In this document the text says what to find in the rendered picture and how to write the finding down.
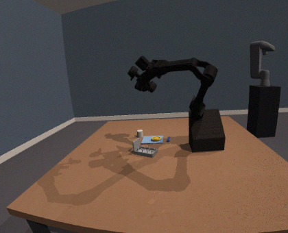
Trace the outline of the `light blue square mat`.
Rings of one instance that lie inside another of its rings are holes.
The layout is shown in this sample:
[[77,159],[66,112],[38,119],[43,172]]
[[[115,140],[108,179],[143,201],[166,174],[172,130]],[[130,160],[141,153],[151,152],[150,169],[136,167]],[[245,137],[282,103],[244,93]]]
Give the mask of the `light blue square mat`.
[[141,144],[163,144],[163,136],[159,136],[161,137],[159,141],[152,140],[153,137],[154,136],[144,136]]

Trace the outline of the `yellow round plate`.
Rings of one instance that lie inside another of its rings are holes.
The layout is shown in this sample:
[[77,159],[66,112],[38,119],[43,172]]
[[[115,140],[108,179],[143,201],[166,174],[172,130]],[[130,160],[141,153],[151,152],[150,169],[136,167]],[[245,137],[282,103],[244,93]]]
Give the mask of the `yellow round plate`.
[[159,137],[159,136],[155,136],[152,138],[152,140],[154,140],[154,141],[159,141],[160,139],[161,139],[161,137]]

